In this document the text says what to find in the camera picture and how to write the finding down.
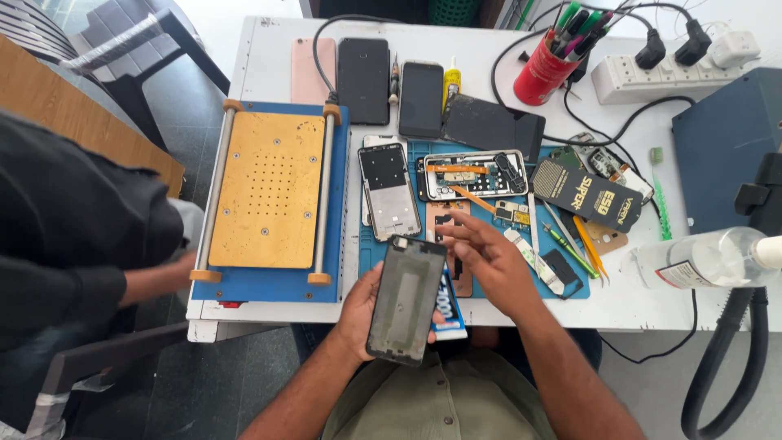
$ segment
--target red pen holder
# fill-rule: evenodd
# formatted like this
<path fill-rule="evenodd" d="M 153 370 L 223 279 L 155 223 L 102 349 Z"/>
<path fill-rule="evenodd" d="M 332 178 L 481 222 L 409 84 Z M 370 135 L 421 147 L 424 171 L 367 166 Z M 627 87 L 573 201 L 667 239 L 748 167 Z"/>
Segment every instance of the red pen holder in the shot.
<path fill-rule="evenodd" d="M 580 63 L 580 60 L 569 62 L 557 58 L 543 38 L 513 82 L 513 93 L 524 104 L 545 104 Z"/>

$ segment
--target plastic chair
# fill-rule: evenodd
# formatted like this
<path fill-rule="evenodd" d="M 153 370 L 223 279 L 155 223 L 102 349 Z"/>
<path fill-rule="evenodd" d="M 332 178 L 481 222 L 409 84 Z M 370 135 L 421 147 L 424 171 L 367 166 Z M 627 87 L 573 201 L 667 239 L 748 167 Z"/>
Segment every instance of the plastic chair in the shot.
<path fill-rule="evenodd" d="M 173 1 L 109 0 L 87 13 L 87 20 L 87 29 L 65 35 L 31 0 L 0 0 L 0 33 L 33 56 L 99 86 L 163 150 L 163 136 L 142 91 L 147 78 L 187 54 L 228 95 L 230 81 Z"/>
<path fill-rule="evenodd" d="M 70 391 L 82 377 L 96 374 L 110 366 L 127 365 L 166 347 L 186 341 L 188 323 L 124 334 L 107 341 L 95 342 L 57 353 L 49 366 L 46 380 L 38 394 L 35 410 L 27 426 L 27 440 L 59 440 L 65 430 L 63 411 Z M 106 384 L 106 376 L 97 374 L 87 381 L 94 386 Z"/>

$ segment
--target plastic bottle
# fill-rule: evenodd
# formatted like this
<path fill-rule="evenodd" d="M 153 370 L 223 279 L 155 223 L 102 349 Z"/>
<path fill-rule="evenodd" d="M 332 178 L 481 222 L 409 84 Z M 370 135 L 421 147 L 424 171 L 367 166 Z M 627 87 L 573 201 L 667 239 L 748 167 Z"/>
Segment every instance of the plastic bottle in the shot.
<path fill-rule="evenodd" d="M 739 226 L 636 247 L 622 274 L 647 289 L 763 287 L 782 269 L 782 236 Z"/>
<path fill-rule="evenodd" d="M 448 96 L 461 91 L 461 72 L 456 68 L 456 57 L 450 58 L 450 69 L 443 74 L 443 110 Z"/>

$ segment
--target black jacket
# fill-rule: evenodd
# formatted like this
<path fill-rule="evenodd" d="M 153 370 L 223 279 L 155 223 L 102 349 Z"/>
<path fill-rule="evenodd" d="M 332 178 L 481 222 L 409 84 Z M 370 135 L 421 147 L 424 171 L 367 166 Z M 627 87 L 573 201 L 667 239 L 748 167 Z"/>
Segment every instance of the black jacket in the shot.
<path fill-rule="evenodd" d="M 171 256 L 182 220 L 155 177 L 0 113 L 0 351 L 47 326 L 110 319 L 123 270 Z"/>

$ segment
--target hand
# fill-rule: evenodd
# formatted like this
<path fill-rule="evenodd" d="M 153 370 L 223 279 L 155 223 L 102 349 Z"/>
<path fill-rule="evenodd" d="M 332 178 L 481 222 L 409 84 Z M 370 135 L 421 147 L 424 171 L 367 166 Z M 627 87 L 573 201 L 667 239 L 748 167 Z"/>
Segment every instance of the hand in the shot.
<path fill-rule="evenodd" d="M 372 322 L 372 312 L 375 310 L 375 302 L 378 299 L 378 287 L 382 270 L 383 262 L 381 261 L 353 285 L 347 298 L 345 298 L 339 321 L 334 326 L 332 334 L 329 335 L 333 335 L 344 344 L 347 351 L 355 355 L 359 363 L 374 359 L 367 353 L 366 346 L 369 326 Z M 432 316 L 432 321 L 438 324 L 445 323 L 443 315 L 436 310 Z M 427 342 L 431 344 L 434 341 L 435 334 L 430 330 Z"/>
<path fill-rule="evenodd" d="M 530 305 L 542 301 L 522 253 L 492 225 L 452 209 L 461 226 L 438 225 L 443 244 L 472 271 L 486 299 L 514 321 Z"/>
<path fill-rule="evenodd" d="M 190 271 L 196 268 L 196 252 L 189 251 L 183 254 L 177 261 L 171 263 L 175 290 L 190 287 Z"/>

